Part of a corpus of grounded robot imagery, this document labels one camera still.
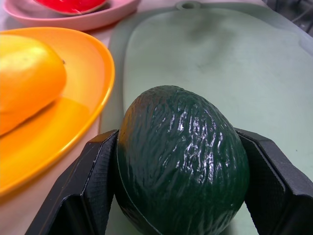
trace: avocado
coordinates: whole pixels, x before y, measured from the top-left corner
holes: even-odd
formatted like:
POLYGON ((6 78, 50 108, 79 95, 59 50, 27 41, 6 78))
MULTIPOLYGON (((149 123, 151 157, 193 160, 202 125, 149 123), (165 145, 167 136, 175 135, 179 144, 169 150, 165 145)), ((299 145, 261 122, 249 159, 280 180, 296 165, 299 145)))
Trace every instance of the avocado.
POLYGON ((241 207, 246 152, 224 115, 177 86, 128 108, 114 158, 115 196, 144 235, 217 235, 241 207))

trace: cutting board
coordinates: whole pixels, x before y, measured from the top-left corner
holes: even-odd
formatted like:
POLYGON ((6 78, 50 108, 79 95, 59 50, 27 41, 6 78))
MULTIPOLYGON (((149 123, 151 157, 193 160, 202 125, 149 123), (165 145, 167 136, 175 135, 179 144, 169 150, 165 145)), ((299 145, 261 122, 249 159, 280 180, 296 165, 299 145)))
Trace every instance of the cutting board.
MULTIPOLYGON (((266 136, 313 180, 313 39, 272 10, 184 1, 122 21, 102 131, 119 128, 145 90, 177 85, 217 106, 234 127, 266 136)), ((116 201, 108 235, 138 235, 116 201)), ((224 234, 257 235, 245 204, 224 234)))

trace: orange bowl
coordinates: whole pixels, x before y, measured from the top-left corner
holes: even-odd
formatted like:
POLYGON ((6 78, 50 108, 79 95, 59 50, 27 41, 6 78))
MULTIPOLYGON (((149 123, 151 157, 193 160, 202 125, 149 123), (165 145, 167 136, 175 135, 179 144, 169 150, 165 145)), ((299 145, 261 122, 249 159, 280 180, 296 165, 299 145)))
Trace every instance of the orange bowl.
POLYGON ((114 83, 109 50, 96 38, 71 29, 34 27, 0 34, 49 44, 65 61, 61 97, 0 138, 0 196, 26 183, 67 153, 104 108, 114 83))

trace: table surface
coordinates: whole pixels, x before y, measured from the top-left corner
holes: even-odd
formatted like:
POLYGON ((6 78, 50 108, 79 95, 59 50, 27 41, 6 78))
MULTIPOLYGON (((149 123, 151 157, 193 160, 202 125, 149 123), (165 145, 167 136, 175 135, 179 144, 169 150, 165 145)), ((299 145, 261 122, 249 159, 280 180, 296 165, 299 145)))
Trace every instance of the table surface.
MULTIPOLYGON (((173 6, 181 0, 142 0, 138 6, 138 12, 173 6)), ((198 0, 200 2, 246 2, 258 5, 265 4, 262 0, 198 0)), ((24 27, 9 17, 4 10, 0 9, 0 30, 9 30, 24 27)), ((110 35, 114 25, 101 29, 89 31, 88 33, 108 45, 110 35)), ((99 119, 91 127, 89 132, 77 144, 75 150, 59 161, 54 167, 46 173, 37 177, 32 182, 23 186, 19 191, 9 194, 0 199, 0 234, 1 235, 23 235, 38 209, 49 193, 55 180, 59 175, 78 157, 84 143, 96 135, 99 128, 99 119)), ((140 233, 130 224, 121 212, 116 201, 113 201, 109 217, 107 235, 139 235, 140 233)), ((229 228, 223 233, 228 235, 257 235, 256 229, 252 223, 250 215, 243 205, 239 210, 229 228)))

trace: red fruit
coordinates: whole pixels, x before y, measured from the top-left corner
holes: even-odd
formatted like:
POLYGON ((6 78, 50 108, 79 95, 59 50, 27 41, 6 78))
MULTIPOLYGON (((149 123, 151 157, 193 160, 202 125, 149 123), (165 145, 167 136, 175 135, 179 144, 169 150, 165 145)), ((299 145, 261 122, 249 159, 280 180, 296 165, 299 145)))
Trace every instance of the red fruit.
POLYGON ((80 15, 95 11, 104 5, 106 0, 35 0, 39 4, 59 13, 80 15))

